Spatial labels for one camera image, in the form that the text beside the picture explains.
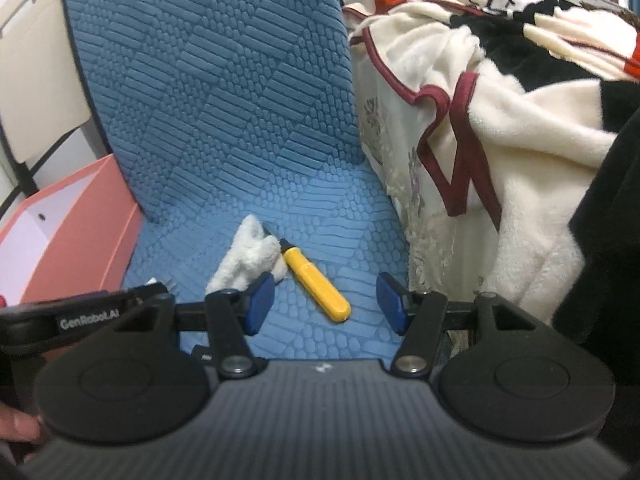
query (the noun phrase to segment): round black knob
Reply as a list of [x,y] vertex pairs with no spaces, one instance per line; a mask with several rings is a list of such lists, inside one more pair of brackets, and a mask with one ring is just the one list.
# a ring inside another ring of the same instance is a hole
[[550,444],[596,434],[613,404],[609,369],[503,298],[476,298],[478,344],[437,381],[453,416],[488,436]]
[[200,412],[209,378],[172,342],[172,307],[172,298],[159,296],[40,371],[34,396],[54,434],[133,444],[171,433]]
[[495,369],[495,381],[524,399],[548,399],[569,385],[569,373],[552,359],[519,357]]
[[143,395],[153,384],[151,368],[137,360],[112,359],[80,376],[80,387],[94,399],[119,402]]

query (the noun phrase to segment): ribbed black plastic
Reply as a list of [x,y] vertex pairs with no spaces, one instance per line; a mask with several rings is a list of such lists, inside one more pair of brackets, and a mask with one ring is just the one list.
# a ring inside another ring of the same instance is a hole
[[615,480],[626,466],[590,439],[511,447],[465,429],[424,383],[375,361],[271,362],[220,386],[183,428],[145,445],[57,440],[33,480]]

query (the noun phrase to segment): genrobo.ai logo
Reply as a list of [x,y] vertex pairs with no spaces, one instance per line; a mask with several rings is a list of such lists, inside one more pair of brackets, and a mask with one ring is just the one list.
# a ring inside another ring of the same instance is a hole
[[78,317],[72,317],[71,319],[62,317],[58,319],[58,327],[63,332],[66,332],[67,330],[72,330],[74,328],[82,328],[83,326],[89,326],[96,323],[104,323],[112,319],[116,319],[117,317],[120,317],[120,311],[117,308],[113,308],[108,311],[103,310],[96,314],[85,314]]

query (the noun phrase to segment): black cloth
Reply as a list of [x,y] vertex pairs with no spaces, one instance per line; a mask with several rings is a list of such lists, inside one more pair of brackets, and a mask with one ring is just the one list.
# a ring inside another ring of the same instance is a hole
[[500,73],[515,76],[526,92],[553,83],[594,78],[582,67],[553,57],[546,48],[525,38],[522,22],[489,15],[451,17],[452,28],[463,25],[478,37],[485,55]]
[[[622,99],[620,114],[632,105]],[[569,228],[586,264],[556,311],[554,327],[613,372],[616,400],[601,439],[628,462],[636,462],[640,460],[640,110],[618,133]]]

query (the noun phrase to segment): chair seat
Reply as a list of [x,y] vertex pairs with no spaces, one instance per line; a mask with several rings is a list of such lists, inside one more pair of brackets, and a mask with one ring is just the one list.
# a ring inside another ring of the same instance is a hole
[[[338,0],[65,0],[86,91],[145,213],[125,286],[203,297],[242,219],[277,227],[351,302],[331,323],[288,276],[250,343],[387,360],[377,273],[406,280],[393,207],[360,149]],[[190,350],[203,334],[185,334]]]

